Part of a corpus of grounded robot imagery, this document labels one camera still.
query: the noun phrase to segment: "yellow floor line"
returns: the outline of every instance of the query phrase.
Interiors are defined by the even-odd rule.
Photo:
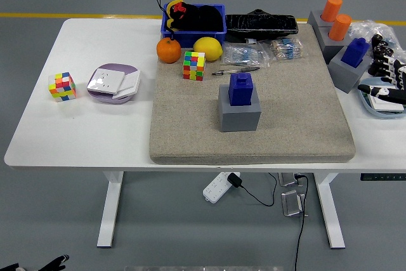
[[[161,19],[162,15],[120,15],[120,14],[64,14],[64,13],[0,13],[6,18],[107,18],[107,19]]]
[[[162,15],[123,15],[123,14],[68,14],[68,13],[0,13],[0,18],[107,18],[107,19],[161,19]],[[307,22],[307,18],[297,18],[298,22]],[[406,26],[402,20],[375,20],[385,25]]]

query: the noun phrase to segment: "orange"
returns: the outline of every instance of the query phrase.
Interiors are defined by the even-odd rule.
[[[162,38],[157,44],[158,58],[164,63],[174,63],[181,55],[180,43],[169,37]]]

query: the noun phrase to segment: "black cable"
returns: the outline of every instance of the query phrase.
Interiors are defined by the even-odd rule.
[[[271,204],[265,204],[262,201],[260,201],[257,197],[255,197],[254,195],[252,195],[245,187],[242,186],[242,180],[240,179],[240,177],[238,177],[236,174],[231,173],[230,175],[228,175],[227,180],[234,186],[234,187],[242,187],[244,190],[246,190],[246,192],[253,196],[260,204],[263,204],[264,206],[273,206],[273,204],[275,203],[275,190],[277,188],[277,184],[278,181],[277,179],[271,174],[268,173],[270,176],[272,176],[272,178],[275,180],[275,186],[273,187],[273,192],[272,192],[272,203]]]
[[[298,246],[296,247],[296,258],[294,260],[294,271],[296,271],[296,267],[298,265],[298,255],[299,255],[299,243],[300,243],[300,237],[302,236],[303,233],[303,225],[305,224],[305,205],[306,205],[306,196],[307,196],[307,190],[309,188],[309,179],[305,175],[295,175],[295,178],[306,178],[306,192],[304,193],[304,199],[303,199],[303,217],[302,217],[302,226],[300,228],[300,233],[299,233],[299,238],[298,238]]]
[[[167,11],[160,5],[160,0],[156,0],[156,1],[157,1],[157,3],[158,3],[158,6],[159,6],[160,10],[161,10],[162,12],[164,12],[164,14],[166,15],[167,20],[171,19],[171,17],[169,17],[169,15],[167,14]],[[166,22],[164,23],[164,28],[165,28],[166,30],[170,31],[170,33],[171,33],[171,40],[173,40],[174,30],[171,29],[171,28],[169,28],[169,27],[167,26]]]

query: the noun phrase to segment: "gray block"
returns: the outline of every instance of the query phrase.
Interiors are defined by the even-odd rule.
[[[325,22],[321,19],[321,15],[323,10],[313,10],[310,11],[309,18],[307,19],[307,23],[310,24],[313,29],[314,28],[321,28],[321,27],[332,27],[333,22]]]
[[[345,35],[342,41],[333,41],[331,38],[329,38],[330,29],[331,27],[313,28],[318,45],[322,50],[324,61],[327,64],[343,47],[348,46],[351,43],[351,39],[348,34]]]
[[[358,67],[354,68],[341,61],[346,50],[347,47],[340,50],[340,52],[337,53],[337,55],[327,65],[327,68],[329,69],[330,76],[335,87],[344,91],[345,93],[349,93],[357,82],[359,82],[362,74],[364,74],[364,72],[369,68],[372,59],[370,56],[365,55]]]
[[[228,97],[229,85],[219,85],[218,88],[218,112],[220,118],[220,131],[255,131],[259,117],[261,116],[261,105],[254,85],[251,97],[251,105],[231,106]]]

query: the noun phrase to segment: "power cord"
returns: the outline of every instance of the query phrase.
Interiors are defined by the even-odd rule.
[[[302,226],[300,228],[300,233],[299,233],[299,238],[298,238],[298,246],[296,247],[296,258],[294,260],[294,271],[296,271],[296,267],[298,265],[300,237],[302,236],[303,225],[305,224],[305,205],[306,205],[307,190],[309,188],[309,179],[305,175],[300,175],[300,174],[295,174],[294,177],[295,177],[295,179],[306,178],[306,192],[304,193],[304,199],[303,199]]]
[[[273,206],[273,204],[275,203],[275,189],[277,188],[277,179],[271,174],[268,173],[269,175],[272,176],[272,178],[275,180],[275,186],[273,187],[273,192],[272,192],[272,203],[271,204],[265,204],[262,201],[260,201],[257,197],[255,197],[254,195],[252,195],[245,187],[242,186],[242,180],[240,177],[238,177],[235,173],[231,173],[228,175],[227,180],[228,182],[230,182],[235,188],[241,187],[244,190],[246,190],[246,192],[253,196],[260,204],[263,204],[264,206]]]

